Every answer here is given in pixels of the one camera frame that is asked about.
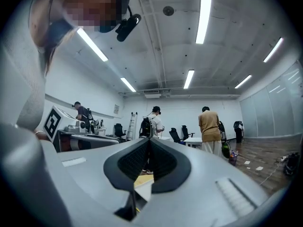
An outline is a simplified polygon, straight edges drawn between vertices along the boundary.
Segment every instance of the sign on wall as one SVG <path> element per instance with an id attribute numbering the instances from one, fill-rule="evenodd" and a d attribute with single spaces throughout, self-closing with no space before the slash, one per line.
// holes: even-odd
<path id="1" fill-rule="evenodd" d="M 119 114 L 119 106 L 115 105 L 114 107 L 114 114 Z"/>

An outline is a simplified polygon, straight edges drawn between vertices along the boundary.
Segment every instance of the ceiling light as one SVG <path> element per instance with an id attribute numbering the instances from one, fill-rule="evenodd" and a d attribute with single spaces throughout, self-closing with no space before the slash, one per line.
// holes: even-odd
<path id="1" fill-rule="evenodd" d="M 275 87 L 274 89 L 272 89 L 271 91 L 269 91 L 270 93 L 275 91 L 276 89 L 278 89 L 280 86 Z"/>
<path id="2" fill-rule="evenodd" d="M 187 78 L 184 84 L 184 89 L 188 89 L 191 79 L 193 78 L 195 70 L 189 70 L 187 74 Z"/>
<path id="3" fill-rule="evenodd" d="M 284 88 L 282 88 L 280 91 L 277 91 L 277 93 L 282 92 L 284 89 L 285 89 L 285 87 L 284 87 Z"/>
<path id="4" fill-rule="evenodd" d="M 200 0 L 200 3 L 200 18 L 196 38 L 197 44 L 203 44 L 204 42 L 212 0 Z"/>
<path id="5" fill-rule="evenodd" d="M 293 74 L 288 80 L 290 80 L 291 78 L 293 78 L 295 75 L 297 75 L 299 73 L 299 71 L 297 71 L 295 74 Z"/>
<path id="6" fill-rule="evenodd" d="M 272 51 L 268 54 L 268 56 L 264 59 L 263 62 L 267 62 L 269 58 L 276 52 L 276 50 L 279 48 L 281 43 L 283 42 L 283 38 L 280 38 L 278 43 L 276 43 L 275 47 L 272 49 Z"/>
<path id="7" fill-rule="evenodd" d="M 298 77 L 296 80 L 294 80 L 294 81 L 292 82 L 292 84 L 295 83 L 295 82 L 296 82 L 297 80 L 299 80 L 300 78 L 301 78 L 301 77 Z"/>
<path id="8" fill-rule="evenodd" d="M 85 33 L 82 28 L 77 30 L 77 33 L 82 37 L 82 39 L 90 46 L 90 48 L 100 57 L 102 61 L 108 61 L 108 58 L 103 54 L 103 52 L 96 46 L 96 44 L 91 40 L 91 38 Z"/>
<path id="9" fill-rule="evenodd" d="M 251 75 L 248 75 L 242 82 L 240 82 L 240 83 L 235 87 L 235 89 L 241 87 L 241 85 L 244 84 L 249 78 L 251 78 Z"/>
<path id="10" fill-rule="evenodd" d="M 128 86 L 128 88 L 132 91 L 132 92 L 136 92 L 136 90 L 132 87 L 132 85 L 129 84 L 129 82 L 125 79 L 125 78 L 121 78 L 121 80 L 125 83 L 125 85 Z"/>

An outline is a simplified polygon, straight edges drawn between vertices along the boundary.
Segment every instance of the floor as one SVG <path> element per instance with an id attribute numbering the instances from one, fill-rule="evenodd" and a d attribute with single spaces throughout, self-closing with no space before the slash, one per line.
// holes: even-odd
<path id="1" fill-rule="evenodd" d="M 236 167 L 261 184 L 264 190 L 272 195 L 291 182 L 291 177 L 283 174 L 283 163 L 279 162 L 283 156 L 292 152 L 300 152 L 300 141 L 301 135 L 297 135 L 274 139 L 247 138 L 242 143 L 231 140 L 229 144 L 231 150 L 239 152 Z M 256 170 L 259 166 L 263 167 L 261 171 Z"/>

